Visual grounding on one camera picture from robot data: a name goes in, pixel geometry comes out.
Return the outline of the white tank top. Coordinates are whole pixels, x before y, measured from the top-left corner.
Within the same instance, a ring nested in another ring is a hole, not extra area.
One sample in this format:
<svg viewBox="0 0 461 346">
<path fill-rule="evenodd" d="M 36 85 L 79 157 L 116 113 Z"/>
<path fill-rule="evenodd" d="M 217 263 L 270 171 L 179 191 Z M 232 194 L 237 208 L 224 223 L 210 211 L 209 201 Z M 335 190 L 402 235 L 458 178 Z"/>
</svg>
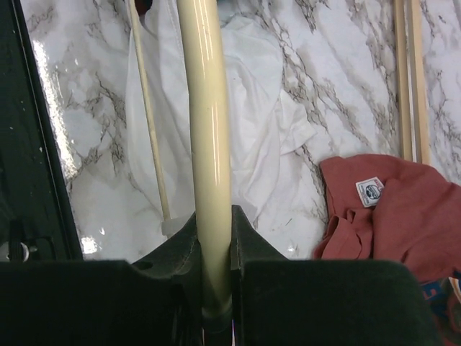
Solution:
<svg viewBox="0 0 461 346">
<path fill-rule="evenodd" d="M 275 36 L 218 4 L 229 97 L 232 200 L 256 229 L 287 222 L 296 188 L 290 155 L 315 134 L 305 108 L 282 88 Z M 194 212 L 189 95 L 174 1 L 155 1 L 140 17 L 149 99 L 172 218 Z"/>
</svg>

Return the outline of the cream wooden hanger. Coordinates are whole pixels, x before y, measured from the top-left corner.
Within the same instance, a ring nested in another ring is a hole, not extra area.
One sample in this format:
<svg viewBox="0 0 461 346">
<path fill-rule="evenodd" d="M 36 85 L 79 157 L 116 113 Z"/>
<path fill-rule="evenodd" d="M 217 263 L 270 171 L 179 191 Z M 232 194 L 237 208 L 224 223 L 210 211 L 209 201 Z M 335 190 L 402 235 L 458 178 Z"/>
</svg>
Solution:
<svg viewBox="0 0 461 346">
<path fill-rule="evenodd" d="M 231 345 L 231 164 L 228 93 L 215 1 L 179 1 L 179 24 L 189 92 L 196 241 L 200 273 L 198 326 L 175 314 L 173 345 Z"/>
</svg>

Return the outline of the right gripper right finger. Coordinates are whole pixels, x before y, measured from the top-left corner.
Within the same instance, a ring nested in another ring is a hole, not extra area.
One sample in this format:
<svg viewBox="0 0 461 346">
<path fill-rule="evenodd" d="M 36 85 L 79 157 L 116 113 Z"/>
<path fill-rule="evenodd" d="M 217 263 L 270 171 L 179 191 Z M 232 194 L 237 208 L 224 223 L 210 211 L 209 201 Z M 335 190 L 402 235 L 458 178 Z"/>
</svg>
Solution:
<svg viewBox="0 0 461 346">
<path fill-rule="evenodd" d="M 421 288 L 402 264 L 290 260 L 232 208 L 237 345 L 440 345 Z"/>
</svg>

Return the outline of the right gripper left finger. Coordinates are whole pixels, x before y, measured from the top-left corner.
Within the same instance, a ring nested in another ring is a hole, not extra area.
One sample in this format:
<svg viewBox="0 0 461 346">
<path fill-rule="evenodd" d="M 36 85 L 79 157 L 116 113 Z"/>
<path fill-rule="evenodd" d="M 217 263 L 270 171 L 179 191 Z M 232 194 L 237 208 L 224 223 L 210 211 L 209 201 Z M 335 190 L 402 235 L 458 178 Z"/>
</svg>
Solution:
<svg viewBox="0 0 461 346">
<path fill-rule="evenodd" d="M 196 222 L 143 259 L 33 261 L 23 223 L 9 227 L 1 263 L 3 345 L 200 345 Z"/>
</svg>

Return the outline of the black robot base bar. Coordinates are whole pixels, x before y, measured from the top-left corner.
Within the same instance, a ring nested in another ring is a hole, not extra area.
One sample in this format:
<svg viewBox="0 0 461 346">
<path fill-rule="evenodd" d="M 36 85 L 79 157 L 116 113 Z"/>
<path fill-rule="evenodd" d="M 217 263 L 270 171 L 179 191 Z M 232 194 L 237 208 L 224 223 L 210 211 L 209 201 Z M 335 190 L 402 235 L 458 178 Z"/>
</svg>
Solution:
<svg viewBox="0 0 461 346">
<path fill-rule="evenodd" d="M 18 226 L 34 260 L 82 260 L 20 1 L 1 2 L 1 245 Z"/>
</svg>

